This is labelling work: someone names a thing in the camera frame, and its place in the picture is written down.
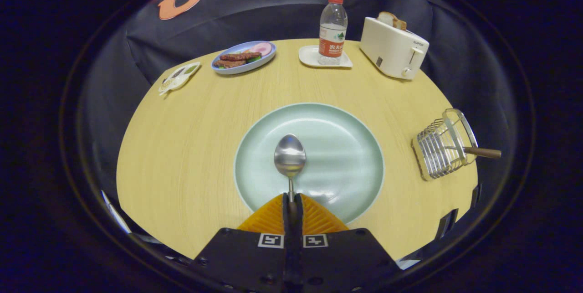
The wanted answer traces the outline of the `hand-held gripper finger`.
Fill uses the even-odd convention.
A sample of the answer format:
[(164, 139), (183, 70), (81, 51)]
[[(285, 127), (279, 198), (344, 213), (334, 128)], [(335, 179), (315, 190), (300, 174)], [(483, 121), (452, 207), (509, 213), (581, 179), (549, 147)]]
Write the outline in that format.
[(279, 194), (239, 228), (220, 228), (192, 260), (191, 270), (217, 292), (281, 293), (285, 289), (288, 239)]
[(297, 194), (295, 202), (295, 292), (382, 292), (402, 272), (368, 229), (348, 229), (304, 194)]

